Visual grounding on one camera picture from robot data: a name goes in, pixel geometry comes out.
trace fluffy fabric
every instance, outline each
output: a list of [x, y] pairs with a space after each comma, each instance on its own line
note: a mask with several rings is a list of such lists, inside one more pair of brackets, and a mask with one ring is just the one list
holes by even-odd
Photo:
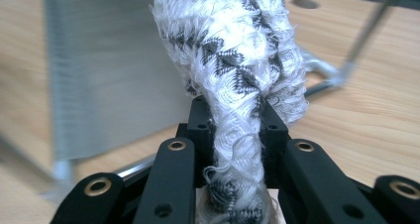
[[158, 30], [186, 90], [203, 94], [216, 126], [199, 223], [274, 223], [263, 183], [260, 114], [303, 116], [302, 57], [283, 0], [155, 0]]

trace black and white textile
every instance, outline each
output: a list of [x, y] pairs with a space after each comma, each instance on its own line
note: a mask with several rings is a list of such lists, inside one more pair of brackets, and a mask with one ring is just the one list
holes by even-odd
[[199, 223], [276, 223], [263, 183], [260, 114], [303, 116], [305, 69], [283, 0], [155, 0], [159, 34], [187, 91], [216, 126]]

